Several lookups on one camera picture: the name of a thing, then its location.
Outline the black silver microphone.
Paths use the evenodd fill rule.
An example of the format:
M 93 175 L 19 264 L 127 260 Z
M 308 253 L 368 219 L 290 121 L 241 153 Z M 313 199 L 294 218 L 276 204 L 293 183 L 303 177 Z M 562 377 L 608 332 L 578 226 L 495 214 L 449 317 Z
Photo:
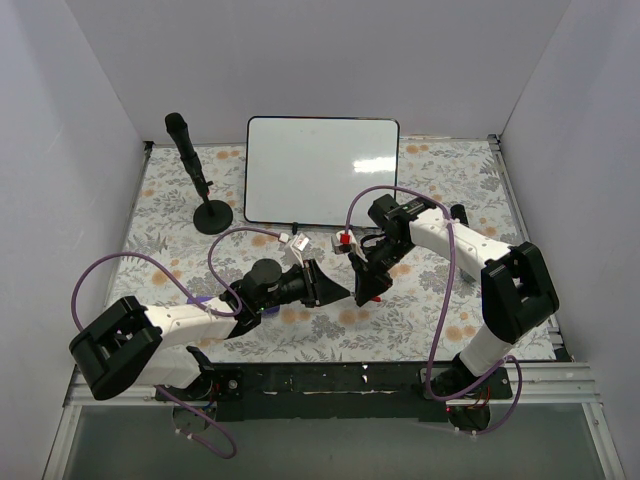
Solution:
M 462 204 L 452 205 L 450 208 L 450 216 L 453 220 L 458 221 L 462 225 L 469 225 L 466 209 Z

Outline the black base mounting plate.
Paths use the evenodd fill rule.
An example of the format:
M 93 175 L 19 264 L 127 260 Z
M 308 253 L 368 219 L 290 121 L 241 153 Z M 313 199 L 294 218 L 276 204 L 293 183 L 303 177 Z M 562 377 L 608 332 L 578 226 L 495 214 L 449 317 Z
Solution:
M 428 396 L 420 362 L 237 363 L 205 369 L 186 387 L 164 388 L 209 406 L 220 422 L 267 419 L 462 417 Z

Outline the floral patterned table mat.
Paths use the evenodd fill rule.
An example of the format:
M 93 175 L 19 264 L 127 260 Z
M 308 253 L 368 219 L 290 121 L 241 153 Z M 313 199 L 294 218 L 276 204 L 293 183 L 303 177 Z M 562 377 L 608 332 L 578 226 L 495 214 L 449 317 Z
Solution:
M 470 226 L 509 244 L 522 235 L 493 141 L 408 139 L 399 146 L 398 182 L 445 204 L 462 204 Z M 133 295 L 169 307 L 188 294 L 218 294 L 261 258 L 285 260 L 274 227 L 237 231 L 221 242 L 192 223 L 195 189 L 173 148 L 153 147 L 126 238 L 128 257 L 117 263 L 113 298 Z M 391 271 L 381 302 L 358 307 L 352 299 L 307 309 L 299 303 L 264 317 L 234 340 L 203 340 L 214 361 L 320 362 L 451 359 L 483 323 L 480 288 L 457 278 L 446 298 L 448 263 L 413 250 Z

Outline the white whiteboard black frame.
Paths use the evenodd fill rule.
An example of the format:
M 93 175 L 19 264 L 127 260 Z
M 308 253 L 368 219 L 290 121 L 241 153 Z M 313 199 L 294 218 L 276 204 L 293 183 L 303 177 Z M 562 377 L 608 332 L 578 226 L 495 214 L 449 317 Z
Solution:
M 394 119 L 252 117 L 247 123 L 245 219 L 344 224 L 360 192 L 398 182 L 399 140 Z

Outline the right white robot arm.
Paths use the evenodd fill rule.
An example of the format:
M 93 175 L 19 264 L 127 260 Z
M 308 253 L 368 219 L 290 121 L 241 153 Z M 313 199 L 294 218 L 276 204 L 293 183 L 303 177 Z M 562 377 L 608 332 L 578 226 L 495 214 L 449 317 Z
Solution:
M 510 360 L 513 347 L 559 308 L 543 255 L 530 242 L 513 246 L 493 240 L 418 193 L 405 204 L 385 194 L 368 216 L 382 233 L 374 246 L 363 247 L 349 227 L 332 239 L 335 252 L 346 254 L 355 272 L 357 305 L 385 293 L 392 285 L 391 268 L 416 247 L 449 261 L 446 298 L 459 270 L 480 285 L 482 327 L 447 370 L 426 375 L 426 392 L 438 401 L 479 395 L 489 376 Z

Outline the black microphone on stand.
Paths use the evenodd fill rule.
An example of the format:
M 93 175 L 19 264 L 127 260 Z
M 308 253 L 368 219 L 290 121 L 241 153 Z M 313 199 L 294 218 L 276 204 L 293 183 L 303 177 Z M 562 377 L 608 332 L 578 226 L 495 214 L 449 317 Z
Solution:
M 180 159 L 190 176 L 198 195 L 209 195 L 209 183 L 205 179 L 202 165 L 191 141 L 188 125 L 181 114 L 172 112 L 165 117 L 167 133 L 178 149 Z

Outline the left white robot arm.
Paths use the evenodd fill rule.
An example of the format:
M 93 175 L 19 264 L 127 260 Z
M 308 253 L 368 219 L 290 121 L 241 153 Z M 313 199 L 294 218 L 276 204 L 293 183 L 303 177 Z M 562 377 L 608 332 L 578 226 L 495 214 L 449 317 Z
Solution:
M 134 384 L 174 387 L 200 400 L 211 392 L 213 377 L 203 357 L 177 354 L 175 347 L 242 336 L 260 325 L 264 311 L 281 305 L 316 308 L 349 294 L 315 260 L 283 270 L 277 261 L 261 259 L 229 290 L 206 302 L 158 307 L 122 297 L 82 327 L 69 350 L 98 401 Z

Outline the purple foam microphone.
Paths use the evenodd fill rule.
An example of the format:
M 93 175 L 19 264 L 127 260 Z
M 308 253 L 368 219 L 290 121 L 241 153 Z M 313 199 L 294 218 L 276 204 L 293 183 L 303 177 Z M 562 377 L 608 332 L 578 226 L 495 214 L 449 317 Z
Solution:
M 195 305 L 196 303 L 203 304 L 211 310 L 220 310 L 220 311 L 222 311 L 223 309 L 226 309 L 229 311 L 234 310 L 233 307 L 229 307 L 225 302 L 220 303 L 217 298 L 210 297 L 210 296 L 196 296 L 195 300 L 187 299 L 186 303 L 189 305 L 191 304 Z M 271 318 L 271 317 L 277 316 L 280 313 L 280 311 L 281 311 L 281 307 L 275 306 L 275 307 L 262 310 L 261 315 L 266 318 Z

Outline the black round microphone stand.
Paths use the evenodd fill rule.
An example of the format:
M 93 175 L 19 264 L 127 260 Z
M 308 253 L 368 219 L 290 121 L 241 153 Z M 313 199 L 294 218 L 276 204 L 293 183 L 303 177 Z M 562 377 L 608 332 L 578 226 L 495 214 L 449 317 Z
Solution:
M 196 230 L 205 235 L 216 235 L 227 230 L 233 221 L 233 211 L 228 203 L 209 198 L 211 182 L 197 181 L 196 190 L 202 203 L 193 214 Z

